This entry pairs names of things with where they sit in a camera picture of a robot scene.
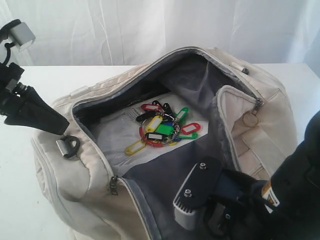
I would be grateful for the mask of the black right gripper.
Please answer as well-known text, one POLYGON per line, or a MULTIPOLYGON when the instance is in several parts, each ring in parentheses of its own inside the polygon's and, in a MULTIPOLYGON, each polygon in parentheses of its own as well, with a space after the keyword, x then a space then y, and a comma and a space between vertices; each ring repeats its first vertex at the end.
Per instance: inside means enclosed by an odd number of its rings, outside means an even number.
POLYGON ((202 170, 203 227, 215 240, 275 239, 272 182, 225 169, 202 170))

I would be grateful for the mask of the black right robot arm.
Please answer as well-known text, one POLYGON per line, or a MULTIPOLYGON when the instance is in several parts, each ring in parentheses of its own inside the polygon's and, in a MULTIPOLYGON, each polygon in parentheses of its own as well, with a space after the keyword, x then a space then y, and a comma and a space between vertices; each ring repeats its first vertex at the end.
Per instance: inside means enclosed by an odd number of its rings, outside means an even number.
POLYGON ((317 240, 320 237, 320 116, 269 180, 223 169, 203 226, 215 240, 317 240))

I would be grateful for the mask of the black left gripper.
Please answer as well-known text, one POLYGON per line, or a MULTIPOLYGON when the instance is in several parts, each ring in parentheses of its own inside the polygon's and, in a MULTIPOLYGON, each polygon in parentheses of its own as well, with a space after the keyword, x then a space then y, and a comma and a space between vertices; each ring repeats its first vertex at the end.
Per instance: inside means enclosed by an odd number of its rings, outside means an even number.
POLYGON ((51 108, 32 86, 19 83, 24 69, 12 62, 0 64, 0 114, 9 126, 23 126, 61 136, 68 120, 51 108))

